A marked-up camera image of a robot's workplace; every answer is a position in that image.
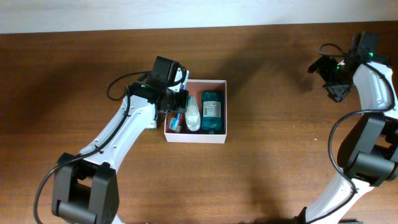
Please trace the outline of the green Colgate toothpaste tube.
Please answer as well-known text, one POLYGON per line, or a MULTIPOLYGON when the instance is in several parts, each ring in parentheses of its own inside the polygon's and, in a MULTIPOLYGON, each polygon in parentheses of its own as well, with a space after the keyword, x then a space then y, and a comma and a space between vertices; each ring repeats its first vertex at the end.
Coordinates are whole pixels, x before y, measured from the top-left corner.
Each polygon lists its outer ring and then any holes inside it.
POLYGON ((183 124, 183 113, 179 113, 176 117, 177 121, 175 123, 175 132, 180 133, 182 130, 182 124, 183 124))

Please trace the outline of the green Dettol soap bar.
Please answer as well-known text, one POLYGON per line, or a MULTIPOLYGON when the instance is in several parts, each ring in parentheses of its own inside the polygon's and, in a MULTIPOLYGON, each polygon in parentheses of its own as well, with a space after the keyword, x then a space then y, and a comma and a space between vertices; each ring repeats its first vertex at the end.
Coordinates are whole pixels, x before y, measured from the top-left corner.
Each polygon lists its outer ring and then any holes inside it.
POLYGON ((164 122, 165 115, 163 113, 158 114, 156 118, 151 121, 149 125, 146 126, 146 129, 158 129, 159 126, 164 122))

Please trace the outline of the teal Listerine mouthwash bottle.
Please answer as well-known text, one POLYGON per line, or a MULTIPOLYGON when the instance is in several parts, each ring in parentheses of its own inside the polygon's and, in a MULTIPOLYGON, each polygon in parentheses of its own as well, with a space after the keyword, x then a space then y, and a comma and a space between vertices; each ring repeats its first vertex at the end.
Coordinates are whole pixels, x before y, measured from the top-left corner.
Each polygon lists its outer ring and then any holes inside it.
POLYGON ((207 90, 201 94, 203 108, 201 128, 209 134, 221 134, 224 130, 224 92, 207 90))

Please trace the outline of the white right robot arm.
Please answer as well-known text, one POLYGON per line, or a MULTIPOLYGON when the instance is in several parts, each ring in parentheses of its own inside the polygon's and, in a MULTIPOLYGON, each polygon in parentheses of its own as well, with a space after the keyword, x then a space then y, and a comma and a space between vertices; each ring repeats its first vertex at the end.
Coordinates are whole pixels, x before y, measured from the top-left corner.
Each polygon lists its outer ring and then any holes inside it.
POLYGON ((361 109, 333 125, 327 148, 336 174, 294 223, 342 223, 363 195, 397 178, 397 95, 391 61, 376 54, 377 41, 376 34, 357 33, 347 52, 319 51, 320 58, 308 67, 322 77, 336 103, 356 88, 361 109))

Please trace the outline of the clear foam soap pump bottle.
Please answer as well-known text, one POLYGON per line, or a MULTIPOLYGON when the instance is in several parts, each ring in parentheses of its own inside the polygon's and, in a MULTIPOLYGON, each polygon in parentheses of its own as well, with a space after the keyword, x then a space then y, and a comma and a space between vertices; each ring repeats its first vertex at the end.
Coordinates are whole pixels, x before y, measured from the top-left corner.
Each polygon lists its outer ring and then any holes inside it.
POLYGON ((185 113, 185 122, 188 130, 191 132, 195 132, 200 129, 200 112, 195 96, 190 96, 188 99, 188 106, 185 113))

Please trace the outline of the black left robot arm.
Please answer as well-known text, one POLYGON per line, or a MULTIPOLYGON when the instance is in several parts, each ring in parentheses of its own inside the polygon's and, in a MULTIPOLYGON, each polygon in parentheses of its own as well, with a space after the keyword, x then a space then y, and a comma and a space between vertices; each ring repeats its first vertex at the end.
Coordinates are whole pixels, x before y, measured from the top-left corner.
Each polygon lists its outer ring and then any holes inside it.
POLYGON ((52 214, 67 223, 121 223, 118 170, 133 144, 159 113, 182 113, 188 91, 137 81, 97 137, 76 155, 62 154, 55 175, 52 214))

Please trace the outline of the blue white toothbrush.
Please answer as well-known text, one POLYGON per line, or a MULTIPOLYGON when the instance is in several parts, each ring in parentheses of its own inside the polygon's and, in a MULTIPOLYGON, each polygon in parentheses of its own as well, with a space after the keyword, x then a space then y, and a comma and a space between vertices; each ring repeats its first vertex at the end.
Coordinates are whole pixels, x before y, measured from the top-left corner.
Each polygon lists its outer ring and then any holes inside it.
MULTIPOLYGON (((184 81, 180 84, 180 89, 181 89, 181 90, 184 90, 184 89, 185 89, 186 84, 187 84, 188 77, 189 77, 189 71, 187 70, 185 79, 184 79, 184 81)), ((170 124, 169 124, 169 129, 171 129, 171 130, 174 131, 174 132, 175 132, 175 123, 176 123, 176 121, 177 121, 176 117, 175 117, 175 118, 171 118, 170 124)))

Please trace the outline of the pink box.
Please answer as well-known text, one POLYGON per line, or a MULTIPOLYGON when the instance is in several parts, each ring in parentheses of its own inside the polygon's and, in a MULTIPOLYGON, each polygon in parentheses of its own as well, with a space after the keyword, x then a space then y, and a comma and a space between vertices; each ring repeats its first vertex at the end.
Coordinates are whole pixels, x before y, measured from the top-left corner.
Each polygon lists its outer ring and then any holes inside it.
POLYGON ((228 133, 228 104, 227 104, 227 81, 226 80, 194 80, 188 79, 185 89, 189 91, 190 96, 197 98, 200 114, 203 114, 203 104, 201 103, 201 94, 206 90, 219 90, 224 94, 223 100, 223 122, 224 128, 219 134, 205 134, 204 131, 189 132, 185 124, 180 133, 176 133, 169 129, 171 118, 176 118, 176 113, 168 113, 165 115, 164 135, 168 142, 184 142, 184 143, 215 143, 224 144, 228 133))

